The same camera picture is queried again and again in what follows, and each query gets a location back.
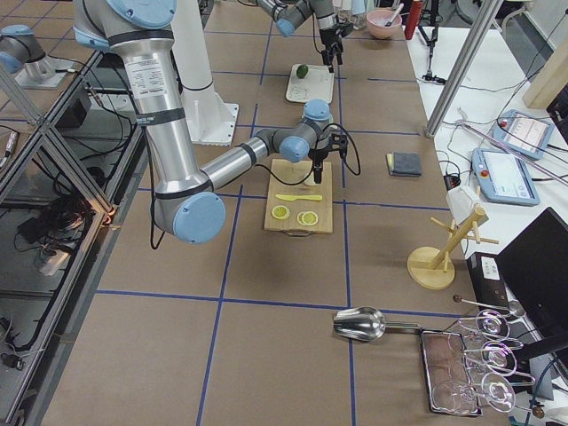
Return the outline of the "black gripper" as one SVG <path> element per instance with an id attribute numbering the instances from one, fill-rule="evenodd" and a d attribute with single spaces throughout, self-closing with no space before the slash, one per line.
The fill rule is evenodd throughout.
<path id="1" fill-rule="evenodd" d="M 331 133 L 326 139 L 322 139 L 315 148 L 310 150 L 312 160 L 312 181 L 321 184 L 323 162 L 332 152 L 338 152 L 340 159 L 345 161 L 348 154 L 349 139 L 344 134 Z"/>
<path id="2" fill-rule="evenodd" d="M 339 22 L 329 28 L 320 29 L 320 40 L 324 45 L 321 57 L 324 65 L 329 64 L 329 53 L 336 53 L 337 65 L 343 64 L 343 38 L 353 31 L 353 24 L 350 22 Z"/>

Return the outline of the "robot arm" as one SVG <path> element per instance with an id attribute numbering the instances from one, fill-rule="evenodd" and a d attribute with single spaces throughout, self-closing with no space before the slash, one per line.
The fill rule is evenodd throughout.
<path id="1" fill-rule="evenodd" d="M 158 178 L 151 206 L 155 224 L 179 240 L 213 239 L 225 221 L 217 189 L 234 181 L 271 154 L 300 162 L 329 135 L 328 103 L 313 99 L 296 127 L 262 130 L 205 165 L 193 152 L 189 125 L 211 122 L 224 109 L 217 102 L 195 113 L 188 95 L 214 90 L 199 6 L 195 1 L 77 1 L 75 38 L 86 47 L 109 51 L 123 62 L 137 121 Z M 182 82 L 188 82 L 187 90 Z"/>
<path id="2" fill-rule="evenodd" d="M 283 1 L 253 1 L 275 22 L 277 29 L 285 36 L 292 36 L 309 18 L 318 25 L 319 37 L 324 47 L 320 52 L 323 64 L 334 73 L 334 60 L 343 64 L 343 38 L 348 36 L 354 26 L 348 20 L 341 20 L 335 12 L 333 2 L 328 0 L 296 1 L 285 4 Z"/>

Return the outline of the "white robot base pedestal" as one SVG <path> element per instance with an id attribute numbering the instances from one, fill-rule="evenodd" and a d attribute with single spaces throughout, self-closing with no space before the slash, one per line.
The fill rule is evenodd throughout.
<path id="1" fill-rule="evenodd" d="M 178 1 L 171 26 L 172 51 L 191 140 L 199 145 L 229 146 L 239 106 L 225 103 L 215 89 L 198 2 Z"/>

